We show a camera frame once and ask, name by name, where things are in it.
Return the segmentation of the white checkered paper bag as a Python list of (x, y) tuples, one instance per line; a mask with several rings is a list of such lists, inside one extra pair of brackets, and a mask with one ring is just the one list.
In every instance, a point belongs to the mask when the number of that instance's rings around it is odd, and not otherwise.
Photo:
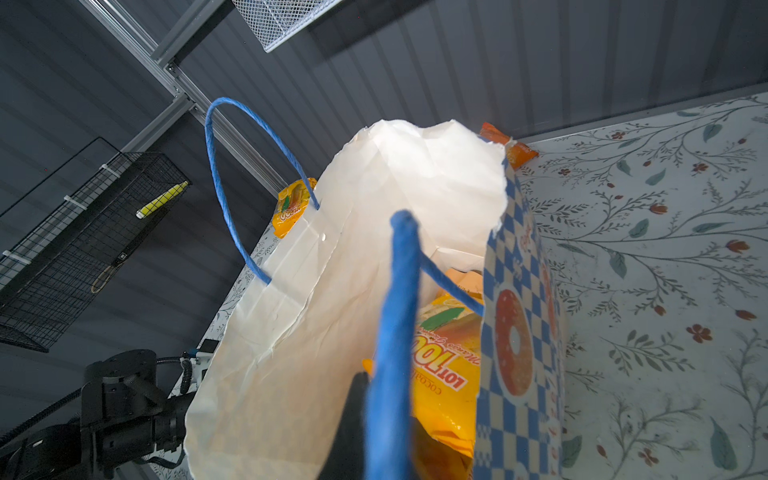
[[(469, 479), (559, 479), (564, 314), (503, 145), (457, 121), (381, 120), (308, 185), (311, 204), (237, 302), (186, 416), (195, 479), (318, 479), (355, 374), (362, 479), (416, 479), (412, 346), (447, 293), (482, 317)], [(477, 271), (475, 297), (446, 275)]]

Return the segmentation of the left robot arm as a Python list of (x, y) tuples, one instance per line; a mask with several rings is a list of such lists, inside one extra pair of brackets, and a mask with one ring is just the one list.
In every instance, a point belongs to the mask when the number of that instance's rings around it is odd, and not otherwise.
[(4, 479), (112, 479), (126, 463), (180, 466), (192, 358), (137, 349), (86, 368), (83, 385), (1, 437)]

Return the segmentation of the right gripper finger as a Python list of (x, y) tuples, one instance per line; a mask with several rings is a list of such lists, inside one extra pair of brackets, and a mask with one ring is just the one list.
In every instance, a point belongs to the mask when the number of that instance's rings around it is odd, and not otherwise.
[(330, 452), (318, 479), (362, 479), (364, 476), (364, 408), (369, 375), (354, 375)]

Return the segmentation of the tan bread snack pack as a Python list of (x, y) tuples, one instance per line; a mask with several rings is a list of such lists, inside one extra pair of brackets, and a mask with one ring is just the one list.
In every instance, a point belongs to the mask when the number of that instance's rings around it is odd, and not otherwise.
[(448, 269), (445, 275), (460, 289), (468, 294), (481, 297), (483, 294), (483, 276), (477, 271), (462, 272), (456, 269)]

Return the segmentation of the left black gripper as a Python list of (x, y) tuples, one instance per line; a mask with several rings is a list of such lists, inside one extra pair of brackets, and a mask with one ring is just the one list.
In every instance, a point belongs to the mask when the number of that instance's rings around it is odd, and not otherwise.
[[(182, 369), (180, 394), (157, 386), (157, 367)], [(126, 351), (86, 368), (80, 390), (81, 461), (87, 468), (125, 463), (177, 468), (184, 458), (185, 417), (194, 399), (187, 356), (159, 358), (152, 350)]]

